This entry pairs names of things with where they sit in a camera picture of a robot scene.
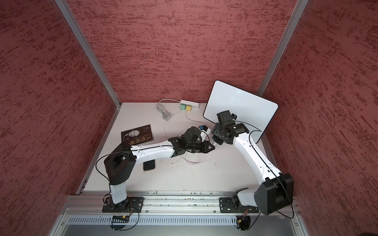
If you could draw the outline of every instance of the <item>smartphone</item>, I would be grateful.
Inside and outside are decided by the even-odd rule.
[[[155,169],[155,160],[149,160],[148,162],[143,162],[143,170],[153,170]]]

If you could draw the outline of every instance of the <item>black cable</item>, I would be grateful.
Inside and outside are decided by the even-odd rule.
[[[251,226],[250,226],[248,229],[246,229],[245,231],[247,231],[247,230],[249,230],[250,228],[252,228],[252,226],[256,223],[257,219],[259,218],[260,214],[261,214],[261,211],[260,211],[260,213],[257,215],[255,221],[254,221],[254,222],[251,224]]]
[[[251,125],[251,124],[248,124],[247,122],[243,122],[243,121],[239,121],[239,120],[235,120],[236,122],[241,122],[241,123],[244,123],[244,124],[247,124],[247,125],[250,125],[250,126],[252,126],[252,127],[254,127],[255,129],[257,129],[257,130],[255,130],[255,131],[260,131],[261,132],[261,130],[259,129],[259,128],[257,128],[256,126],[253,126],[253,125]]]
[[[208,137],[209,142],[210,142],[210,138],[209,138],[208,134],[205,131],[203,131],[203,130],[201,130],[201,132],[204,132],[206,134],[206,136]]]
[[[287,218],[289,218],[289,219],[292,219],[292,218],[294,218],[294,208],[293,208],[293,204],[292,204],[291,201],[290,201],[290,196],[289,196],[289,194],[286,192],[286,189],[285,189],[284,185],[281,183],[281,181],[279,180],[279,178],[277,177],[277,175],[272,171],[272,169],[271,169],[271,168],[265,163],[265,161],[261,158],[260,154],[256,151],[255,147],[253,147],[252,142],[251,142],[251,133],[250,133],[249,136],[248,136],[249,143],[251,144],[251,147],[252,147],[253,150],[256,152],[256,154],[260,157],[260,159],[264,162],[264,164],[268,167],[268,169],[270,169],[270,171],[271,171],[272,174],[276,177],[276,179],[278,180],[278,182],[280,182],[280,184],[281,184],[281,186],[282,186],[282,188],[283,188],[283,190],[285,191],[285,194],[286,194],[286,196],[287,196],[287,200],[288,200],[289,203],[290,203],[291,210],[292,210],[292,212],[293,212],[293,216],[287,216],[287,215],[282,214],[282,213],[279,212],[279,211],[277,211],[277,212],[280,213],[281,215],[283,215],[284,217],[287,217]]]
[[[220,204],[220,206],[223,207],[223,204],[224,204],[225,202],[227,202],[227,200],[230,200],[230,199],[233,198],[233,197],[234,197],[234,196],[229,197],[229,198],[227,198],[226,200],[223,200],[223,202]]]
[[[105,194],[105,196],[102,198],[102,201],[104,202],[104,204],[106,203],[105,202],[105,197],[108,196],[108,195],[110,196],[110,193]]]
[[[140,215],[139,215],[139,211],[138,211],[138,209],[136,209],[135,207],[126,207],[125,210],[126,210],[126,209],[130,209],[130,208],[134,208],[134,209],[136,210],[136,212],[138,213],[138,220],[136,221],[136,223],[135,223],[135,225],[134,225],[133,227],[128,228],[128,229],[125,229],[125,230],[119,230],[119,231],[131,230],[131,229],[134,228],[134,227],[136,226],[136,224],[139,222],[139,217],[140,217]],[[113,219],[112,219],[110,222],[112,223],[112,225],[110,225],[110,228],[114,230],[114,228],[113,228]]]
[[[159,146],[156,146],[156,147],[173,147],[173,148],[178,148],[178,147],[174,147],[174,146],[171,146],[171,145],[159,145]],[[115,153],[109,153],[109,154],[106,154],[106,155],[102,156],[100,159],[98,159],[98,160],[96,161],[96,164],[95,164],[96,170],[97,170],[97,172],[100,173],[103,177],[105,177],[105,179],[107,179],[107,180],[109,181],[108,177],[106,177],[105,175],[103,175],[103,174],[97,169],[97,163],[98,163],[102,158],[104,158],[104,157],[106,157],[106,156],[109,156],[109,155],[112,155],[112,154],[116,154],[116,153],[126,153],[126,152],[128,152],[128,151],[142,151],[142,150],[146,150],[146,149],[150,149],[150,148],[156,148],[156,147],[142,148],[142,149],[137,149],[137,150],[118,151],[118,152],[115,152]]]

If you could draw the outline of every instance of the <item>white cable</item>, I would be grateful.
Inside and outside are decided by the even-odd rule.
[[[210,154],[203,160],[203,161],[201,161],[200,162],[200,160],[201,160],[201,156],[200,156],[200,158],[199,158],[199,160],[197,161],[197,162],[193,162],[193,161],[190,161],[190,160],[187,160],[187,159],[185,159],[184,157],[182,157],[185,161],[186,161],[186,163],[188,163],[189,165],[195,165],[195,164],[199,164],[199,163],[202,163],[202,162],[204,162],[204,161],[206,161],[208,158],[209,158],[209,156],[211,155],[211,152],[210,152]]]
[[[171,115],[171,118],[175,115],[175,114],[178,114],[178,113],[180,113],[181,111],[179,111],[179,112],[177,112],[177,113],[173,113],[172,115]],[[169,122],[169,120],[164,124],[164,126],[163,126],[163,129],[164,129],[164,133],[166,134],[166,140],[168,140],[168,134],[167,134],[167,132],[165,131],[165,125],[166,124],[168,124],[168,122]]]
[[[160,159],[161,159],[165,164],[167,164],[167,165],[173,165],[173,164],[176,164],[177,162],[179,162],[179,161],[181,160],[182,157],[183,157],[183,156],[180,155],[180,159],[179,159],[178,161],[176,161],[175,163],[171,163],[171,164],[165,162],[165,161],[163,160],[163,158],[160,158]]]
[[[164,100],[171,100],[171,101],[175,101],[175,102],[180,102],[180,101],[177,101],[177,100],[174,100],[174,99],[169,99],[169,98],[163,99],[161,101],[164,101]],[[156,105],[156,110],[161,113],[161,116],[163,117],[164,120],[169,121],[172,118],[172,115],[168,111],[164,110],[164,108],[160,105],[161,101],[158,102],[158,104]]]
[[[194,122],[198,122],[198,123],[201,123],[201,124],[205,124],[205,125],[208,126],[209,129],[211,129],[211,127],[210,127],[208,124],[206,124],[205,122],[189,119],[189,118],[187,117],[187,114],[188,114],[188,111],[186,111],[186,113],[185,113],[185,117],[186,117],[188,120],[190,120],[190,121],[194,121]]]

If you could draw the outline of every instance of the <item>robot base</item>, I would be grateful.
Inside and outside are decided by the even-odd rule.
[[[220,197],[219,198],[219,207],[221,213],[244,213],[246,208],[243,207],[243,210],[238,210],[240,206],[236,206],[235,201],[232,201],[230,197]],[[247,206],[248,213],[259,213],[257,207]]]
[[[143,197],[128,197],[126,200],[123,202],[120,202],[118,204],[114,204],[112,202],[111,197],[107,197],[105,200],[105,204],[102,207],[102,212],[103,213],[129,213],[132,211],[138,210],[140,213],[143,207]]]

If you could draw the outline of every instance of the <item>aluminum frame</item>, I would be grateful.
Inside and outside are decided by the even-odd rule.
[[[113,127],[113,124],[114,124],[114,122],[115,122],[115,120],[116,120],[116,118],[117,118],[118,113],[119,113],[120,110],[121,110],[121,107],[117,107],[117,108],[116,108],[116,110],[115,110],[115,112],[114,112],[114,114],[113,114],[113,117],[112,117],[112,119],[110,120],[110,123],[109,123],[109,125],[108,125],[108,128],[106,129],[105,134],[104,134],[104,136],[102,137],[102,140],[101,140],[101,142],[100,142],[100,145],[98,146],[98,148],[97,148],[97,150],[96,150],[96,153],[95,153],[94,156],[93,156],[93,159],[92,159],[92,161],[91,161],[91,164],[89,165],[89,167],[88,167],[88,169],[87,169],[87,172],[85,173],[85,176],[84,176],[83,180],[81,180],[80,186],[79,186],[78,190],[76,191],[76,194],[80,194],[81,191],[83,190],[83,188],[85,187],[85,184],[86,184],[86,182],[88,181],[89,176],[91,175],[93,168],[95,167],[95,164],[96,164],[96,162],[97,162],[97,160],[98,160],[98,157],[99,157],[100,154],[101,154],[102,148],[103,148],[104,145],[105,145],[106,139],[107,139],[108,136],[109,136],[109,133],[110,133],[112,127]]]
[[[110,84],[108,78],[106,77],[105,72],[101,68],[101,65],[99,61],[97,60],[95,53],[93,52],[92,48],[89,46],[89,43],[87,39],[85,38],[82,30],[80,29],[79,24],[77,23],[75,16],[72,14],[71,9],[68,6],[67,2],[65,0],[55,0],[55,2],[58,5],[60,11],[62,12],[71,30],[73,31],[74,35],[76,36],[77,40],[79,41],[89,61],[92,63],[95,71],[97,72],[97,75],[100,77],[106,90],[111,96],[114,104],[119,108],[121,106],[121,101],[119,100],[112,85]]]
[[[68,196],[67,202],[62,209],[62,214],[58,217],[49,236],[60,236],[67,225],[106,225],[109,217],[119,215],[119,213],[102,213],[102,197],[107,192],[88,192],[81,195]],[[230,225],[226,219],[235,219],[240,213],[220,213],[219,197],[232,196],[233,192],[158,192],[158,191],[133,191],[130,196],[142,196],[145,198],[140,219],[143,225]],[[297,236],[308,236],[307,228],[301,217],[301,213],[293,200],[295,217],[291,220]],[[291,215],[291,207],[281,210],[283,214]],[[183,222],[174,222],[175,219],[187,219]]]
[[[270,81],[270,78],[272,77],[274,70],[277,67],[277,64],[279,60],[281,59],[282,54],[285,51],[285,48],[291,38],[291,35],[294,32],[295,27],[298,24],[299,19],[301,18],[301,15],[303,13],[303,10],[305,9],[306,5],[308,3],[308,0],[298,0],[297,4],[294,7],[293,13],[291,14],[291,17],[289,19],[289,22],[287,23],[287,26],[285,28],[285,31],[283,32],[283,35],[281,37],[280,42],[278,43],[277,49],[274,53],[274,56],[269,64],[268,70],[266,71],[266,74],[261,82],[261,85],[259,87],[259,90],[257,92],[258,96],[262,96],[264,93],[266,87],[268,86],[268,83]]]

